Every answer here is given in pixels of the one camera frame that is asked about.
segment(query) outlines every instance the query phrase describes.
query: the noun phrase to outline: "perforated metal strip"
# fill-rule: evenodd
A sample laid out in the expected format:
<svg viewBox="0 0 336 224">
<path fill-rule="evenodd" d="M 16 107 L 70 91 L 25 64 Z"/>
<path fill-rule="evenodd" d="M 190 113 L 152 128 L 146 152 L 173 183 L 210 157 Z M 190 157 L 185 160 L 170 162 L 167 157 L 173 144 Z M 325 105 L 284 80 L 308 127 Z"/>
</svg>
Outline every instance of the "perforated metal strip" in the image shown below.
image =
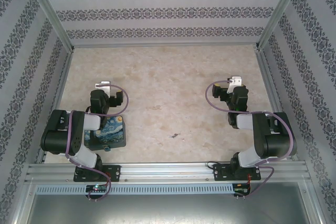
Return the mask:
<svg viewBox="0 0 336 224">
<path fill-rule="evenodd" d="M 38 195 L 82 195 L 86 185 L 40 185 Z M 233 194 L 232 184 L 112 185 L 112 195 Z"/>
</svg>

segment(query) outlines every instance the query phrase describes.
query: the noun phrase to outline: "patterned wallpaper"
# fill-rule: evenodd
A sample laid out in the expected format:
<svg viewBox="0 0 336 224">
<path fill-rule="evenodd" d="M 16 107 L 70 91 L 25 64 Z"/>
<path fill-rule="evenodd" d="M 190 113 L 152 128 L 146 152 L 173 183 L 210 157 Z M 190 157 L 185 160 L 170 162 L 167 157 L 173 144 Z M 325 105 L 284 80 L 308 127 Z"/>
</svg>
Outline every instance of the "patterned wallpaper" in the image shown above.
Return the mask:
<svg viewBox="0 0 336 224">
<path fill-rule="evenodd" d="M 34 163 L 68 53 L 37 0 L 0 0 L 0 223 Z"/>
<path fill-rule="evenodd" d="M 50 0 L 76 45 L 257 42 L 279 0 Z"/>
<path fill-rule="evenodd" d="M 336 223 L 335 0 L 291 0 L 268 42 L 264 54 L 299 156 L 327 223 Z"/>
</svg>

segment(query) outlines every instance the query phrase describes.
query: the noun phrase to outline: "mouse pad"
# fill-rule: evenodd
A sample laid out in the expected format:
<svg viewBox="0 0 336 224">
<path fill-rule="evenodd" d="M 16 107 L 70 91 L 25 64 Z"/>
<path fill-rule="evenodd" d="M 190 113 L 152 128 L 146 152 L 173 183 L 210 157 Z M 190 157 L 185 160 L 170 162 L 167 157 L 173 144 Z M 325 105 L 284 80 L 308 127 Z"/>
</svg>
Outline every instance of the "mouse pad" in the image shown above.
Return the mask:
<svg viewBox="0 0 336 224">
<path fill-rule="evenodd" d="M 125 124 L 122 116 L 107 118 L 102 130 L 85 131 L 84 143 L 92 151 L 126 146 Z"/>
</svg>

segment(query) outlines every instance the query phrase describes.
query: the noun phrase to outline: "metal plate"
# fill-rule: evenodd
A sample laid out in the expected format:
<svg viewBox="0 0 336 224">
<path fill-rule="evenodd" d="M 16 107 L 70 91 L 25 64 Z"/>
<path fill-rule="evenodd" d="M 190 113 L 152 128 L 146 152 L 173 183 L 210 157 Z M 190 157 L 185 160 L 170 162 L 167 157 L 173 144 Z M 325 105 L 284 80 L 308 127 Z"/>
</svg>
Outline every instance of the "metal plate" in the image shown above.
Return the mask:
<svg viewBox="0 0 336 224">
<path fill-rule="evenodd" d="M 37 195 L 84 195 L 94 185 L 39 185 Z M 94 191 L 102 195 L 105 190 Z M 112 184 L 110 195 L 178 195 L 178 194 L 233 194 L 232 184 L 176 184 L 176 185 L 118 185 Z"/>
<path fill-rule="evenodd" d="M 76 175 L 76 171 L 79 168 L 76 167 L 74 173 L 74 182 L 106 182 L 106 177 L 101 176 L 99 180 L 92 180 L 89 177 L 83 177 Z M 104 165 L 103 166 L 103 173 L 109 175 L 111 178 L 111 182 L 119 182 L 120 179 L 120 165 Z"/>
<path fill-rule="evenodd" d="M 235 175 L 233 175 L 229 164 L 215 164 L 213 169 L 215 181 L 248 180 L 248 175 L 250 175 L 250 180 L 261 180 L 260 170 L 255 167 L 243 168 L 240 170 L 241 172 L 236 172 Z"/>
<path fill-rule="evenodd" d="M 206 165 L 199 163 L 122 163 L 120 181 L 125 184 L 195 184 L 220 183 L 215 181 L 214 174 Z M 271 164 L 275 170 L 268 183 L 274 182 L 300 182 L 310 180 L 306 163 L 304 161 L 278 161 Z M 73 181 L 75 166 L 73 164 L 30 164 L 25 177 L 25 184 L 76 184 Z M 270 170 L 260 170 L 261 181 Z"/>
<path fill-rule="evenodd" d="M 266 184 L 257 195 L 246 200 L 237 200 L 232 194 L 109 195 L 93 203 L 84 195 L 36 195 L 29 223 L 52 221 L 62 224 L 309 223 L 296 183 Z"/>
</svg>

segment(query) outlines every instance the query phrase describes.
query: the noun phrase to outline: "enclosure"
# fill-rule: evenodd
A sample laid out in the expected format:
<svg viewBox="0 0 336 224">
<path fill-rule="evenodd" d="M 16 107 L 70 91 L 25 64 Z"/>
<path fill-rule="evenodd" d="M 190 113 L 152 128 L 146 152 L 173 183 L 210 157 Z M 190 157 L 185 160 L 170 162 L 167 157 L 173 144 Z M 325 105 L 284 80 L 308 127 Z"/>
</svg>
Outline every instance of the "enclosure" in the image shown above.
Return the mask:
<svg viewBox="0 0 336 224">
<path fill-rule="evenodd" d="M 336 0 L 0 0 L 1 223 L 336 222 L 335 14 Z M 231 76 L 249 111 L 286 112 L 298 145 L 245 201 L 206 166 L 254 143 L 205 100 Z M 101 81 L 130 103 L 126 146 L 95 151 L 122 168 L 93 207 L 40 139 L 54 109 L 85 111 Z M 89 209 L 100 217 L 78 214 Z"/>
</svg>

